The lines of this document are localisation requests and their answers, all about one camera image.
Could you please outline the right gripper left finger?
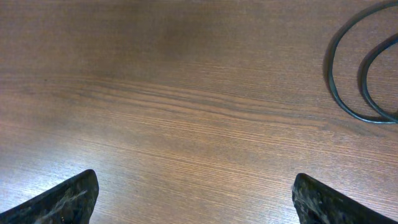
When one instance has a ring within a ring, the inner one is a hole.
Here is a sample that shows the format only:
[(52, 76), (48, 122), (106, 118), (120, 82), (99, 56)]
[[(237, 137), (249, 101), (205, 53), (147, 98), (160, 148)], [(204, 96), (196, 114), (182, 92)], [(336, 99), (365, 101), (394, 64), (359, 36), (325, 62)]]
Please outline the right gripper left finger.
[(96, 173), (85, 170), (1, 213), (1, 223), (89, 224), (99, 194)]

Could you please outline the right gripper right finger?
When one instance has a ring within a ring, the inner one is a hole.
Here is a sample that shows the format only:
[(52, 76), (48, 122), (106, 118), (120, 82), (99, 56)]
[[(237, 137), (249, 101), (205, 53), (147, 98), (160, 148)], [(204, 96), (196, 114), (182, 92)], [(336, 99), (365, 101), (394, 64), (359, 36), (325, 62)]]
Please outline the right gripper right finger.
[(295, 178), (292, 201), (301, 224), (397, 224), (304, 173)]

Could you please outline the black usb cable short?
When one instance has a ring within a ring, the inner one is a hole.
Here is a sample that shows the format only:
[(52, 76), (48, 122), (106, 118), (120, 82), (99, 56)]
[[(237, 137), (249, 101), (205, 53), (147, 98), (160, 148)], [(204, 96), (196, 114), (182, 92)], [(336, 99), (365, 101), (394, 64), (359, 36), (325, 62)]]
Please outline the black usb cable short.
[(379, 115), (378, 117), (365, 116), (353, 111), (349, 106), (347, 106), (344, 101), (339, 96), (335, 80), (333, 77), (333, 63), (335, 59), (336, 50), (338, 44), (344, 37), (344, 35), (359, 21), (363, 20), (365, 17), (370, 16), (376, 12), (383, 9), (397, 6), (397, 0), (389, 0), (378, 2), (372, 6), (363, 9), (362, 11), (355, 14), (351, 19), (349, 19), (331, 38), (330, 43), (325, 52), (325, 58), (323, 61), (323, 74), (325, 77), (325, 82), (327, 84), (328, 90), (336, 102), (336, 104), (350, 116), (372, 124), (396, 124), (397, 116), (390, 114), (383, 110), (371, 97), (368, 90), (368, 71), (373, 63), (373, 61), (379, 56), (383, 51), (387, 50), (389, 47), (397, 44), (397, 34), (388, 37), (386, 40), (375, 46), (366, 56), (363, 58), (359, 69), (358, 69), (358, 88), (364, 101)]

